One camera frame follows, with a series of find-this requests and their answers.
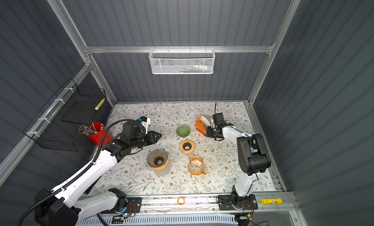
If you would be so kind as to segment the grey glass dripper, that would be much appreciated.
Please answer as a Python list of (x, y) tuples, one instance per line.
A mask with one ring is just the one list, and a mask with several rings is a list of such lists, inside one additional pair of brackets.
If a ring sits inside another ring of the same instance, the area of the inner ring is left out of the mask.
[(163, 148), (156, 148), (150, 151), (147, 155), (147, 164), (151, 168), (159, 168), (163, 166), (168, 160), (168, 152)]

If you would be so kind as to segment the orange glass pitcher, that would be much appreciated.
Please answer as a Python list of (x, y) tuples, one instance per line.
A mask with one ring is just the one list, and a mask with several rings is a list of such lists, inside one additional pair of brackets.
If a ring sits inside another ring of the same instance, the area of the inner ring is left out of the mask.
[(200, 156), (189, 156), (188, 171), (192, 175), (207, 175), (204, 160)]

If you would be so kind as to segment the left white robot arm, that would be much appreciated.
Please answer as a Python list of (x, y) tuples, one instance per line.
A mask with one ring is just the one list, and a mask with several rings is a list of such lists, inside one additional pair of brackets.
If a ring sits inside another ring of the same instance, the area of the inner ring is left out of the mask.
[(109, 169), (126, 156), (133, 155), (133, 149), (142, 150), (156, 144), (161, 133), (148, 130), (150, 119), (120, 120), (122, 132), (112, 140), (102, 140), (94, 157), (66, 181), (52, 188), (43, 189), (35, 196), (35, 204), (23, 214), (25, 218), (35, 212), (35, 221), (41, 226), (74, 226), (91, 216), (112, 210), (129, 217), (136, 213), (136, 207), (127, 201), (126, 194), (111, 188), (107, 194), (80, 200), (80, 197)]

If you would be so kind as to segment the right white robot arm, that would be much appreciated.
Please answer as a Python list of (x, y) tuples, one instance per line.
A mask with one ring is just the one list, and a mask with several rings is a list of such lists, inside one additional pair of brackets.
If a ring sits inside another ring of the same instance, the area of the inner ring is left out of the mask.
[(255, 182), (271, 166), (263, 136), (261, 134), (244, 133), (232, 124), (221, 127), (209, 126), (206, 130), (206, 136), (217, 141), (228, 139), (236, 143), (238, 162), (242, 173), (234, 185), (234, 193), (238, 197), (251, 195)]

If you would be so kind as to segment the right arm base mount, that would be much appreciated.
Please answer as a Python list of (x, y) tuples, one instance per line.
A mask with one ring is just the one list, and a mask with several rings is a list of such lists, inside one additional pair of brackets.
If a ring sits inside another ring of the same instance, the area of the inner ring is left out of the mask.
[(219, 195), (216, 197), (219, 210), (257, 210), (258, 204), (255, 195), (239, 197), (232, 193), (231, 195)]

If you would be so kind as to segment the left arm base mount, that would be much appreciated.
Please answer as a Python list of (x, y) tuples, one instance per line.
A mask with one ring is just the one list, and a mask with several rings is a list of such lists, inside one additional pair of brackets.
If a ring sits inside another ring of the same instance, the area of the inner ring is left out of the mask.
[(114, 208), (110, 210), (102, 211), (102, 214), (110, 214), (110, 213), (131, 213), (136, 214), (140, 212), (142, 205), (142, 198), (141, 197), (130, 197), (126, 199), (120, 199), (118, 203), (115, 205)]

